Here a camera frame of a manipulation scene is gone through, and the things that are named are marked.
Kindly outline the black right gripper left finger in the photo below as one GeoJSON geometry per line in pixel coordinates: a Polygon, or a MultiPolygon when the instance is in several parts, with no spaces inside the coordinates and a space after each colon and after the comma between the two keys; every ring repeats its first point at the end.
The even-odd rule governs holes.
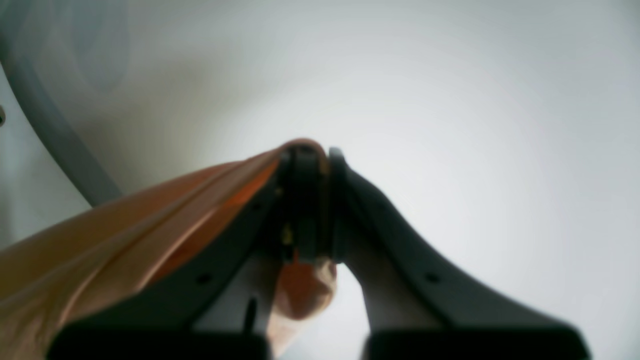
{"type": "Polygon", "coordinates": [[[139,294],[67,325],[48,360],[271,360],[278,276],[322,255],[321,157],[279,153],[276,171],[212,243],[139,294]]]}

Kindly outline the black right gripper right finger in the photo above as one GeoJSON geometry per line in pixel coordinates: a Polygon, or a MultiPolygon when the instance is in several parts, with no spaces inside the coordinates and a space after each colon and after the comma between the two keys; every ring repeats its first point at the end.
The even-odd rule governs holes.
{"type": "Polygon", "coordinates": [[[483,284],[435,250],[330,148],[332,260],[362,289],[364,360],[589,360],[581,333],[483,284]]]}

